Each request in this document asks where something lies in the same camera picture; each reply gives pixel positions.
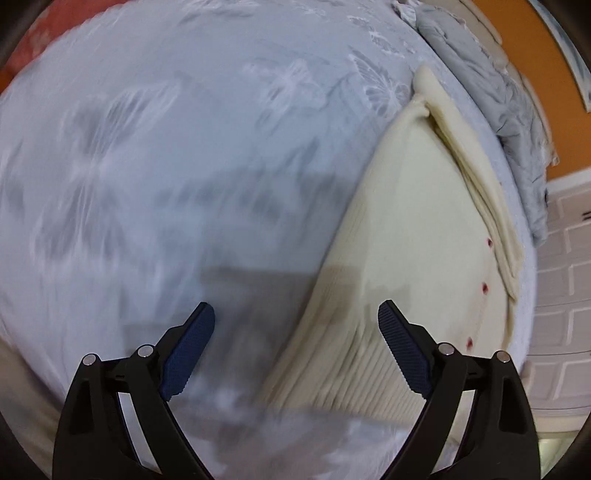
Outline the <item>blue butterfly print bedsheet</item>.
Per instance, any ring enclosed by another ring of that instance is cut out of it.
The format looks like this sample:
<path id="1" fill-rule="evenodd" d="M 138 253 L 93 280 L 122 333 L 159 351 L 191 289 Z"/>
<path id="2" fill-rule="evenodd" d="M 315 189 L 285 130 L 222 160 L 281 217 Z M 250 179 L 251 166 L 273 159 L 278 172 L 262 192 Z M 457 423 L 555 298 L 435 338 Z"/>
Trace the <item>blue butterfly print bedsheet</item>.
<path id="1" fill-rule="evenodd" d="M 453 37 L 379 1 L 138 1 L 56 42 L 1 98 L 1 319 L 34 373 L 64 395 L 85 353 L 126 356 L 207 301 L 217 328 L 174 408 L 214 476 L 379 476 L 401 429 L 253 396 L 420 65 L 530 243 Z"/>

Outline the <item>grey quilted duvet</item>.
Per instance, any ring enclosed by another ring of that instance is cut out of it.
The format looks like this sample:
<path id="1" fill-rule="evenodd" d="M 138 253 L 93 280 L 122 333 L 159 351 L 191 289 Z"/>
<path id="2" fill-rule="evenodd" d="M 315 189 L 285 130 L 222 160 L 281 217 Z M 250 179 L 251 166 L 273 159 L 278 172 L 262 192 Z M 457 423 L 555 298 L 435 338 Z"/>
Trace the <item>grey quilted duvet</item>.
<path id="1" fill-rule="evenodd" d="M 446 10 L 422 4 L 416 28 L 462 83 L 499 138 L 509 163 L 535 246 L 548 238 L 546 168 L 549 154 L 533 102 L 485 48 Z"/>

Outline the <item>white panelled wardrobe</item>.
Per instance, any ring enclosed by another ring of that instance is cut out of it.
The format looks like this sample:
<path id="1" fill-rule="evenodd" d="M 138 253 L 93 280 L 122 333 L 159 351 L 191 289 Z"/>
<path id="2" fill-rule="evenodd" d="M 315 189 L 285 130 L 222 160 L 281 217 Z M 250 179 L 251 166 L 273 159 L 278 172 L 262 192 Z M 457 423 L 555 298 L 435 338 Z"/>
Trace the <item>white panelled wardrobe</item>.
<path id="1" fill-rule="evenodd" d="M 540 417 L 590 411 L 590 185 L 549 197 L 549 233 L 537 249 L 537 294 L 527 360 Z"/>

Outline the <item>cream knit cardigan red buttons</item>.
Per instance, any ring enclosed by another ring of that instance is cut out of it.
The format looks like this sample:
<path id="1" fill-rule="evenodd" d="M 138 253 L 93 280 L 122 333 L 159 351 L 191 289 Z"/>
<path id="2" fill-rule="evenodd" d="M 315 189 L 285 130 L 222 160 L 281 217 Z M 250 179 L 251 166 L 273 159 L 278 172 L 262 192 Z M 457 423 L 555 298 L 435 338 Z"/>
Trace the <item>cream knit cardigan red buttons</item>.
<path id="1" fill-rule="evenodd" d="M 329 249 L 311 298 L 259 396 L 409 426 L 423 402 L 379 328 L 393 300 L 461 353 L 508 347 L 524 252 L 477 134 L 435 74 L 383 136 Z"/>

